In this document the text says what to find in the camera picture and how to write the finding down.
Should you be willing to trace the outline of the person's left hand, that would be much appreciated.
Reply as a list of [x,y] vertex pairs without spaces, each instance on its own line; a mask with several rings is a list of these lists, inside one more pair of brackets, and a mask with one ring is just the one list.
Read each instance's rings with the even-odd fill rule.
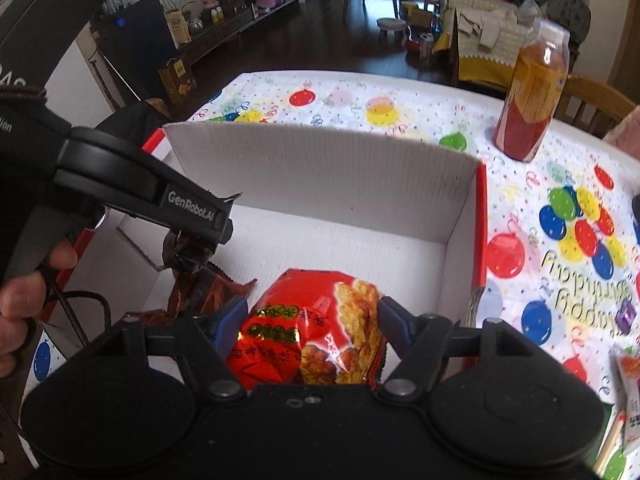
[[18,355],[32,336],[32,321],[40,315],[46,295],[40,270],[11,278],[1,286],[1,378],[17,369]]

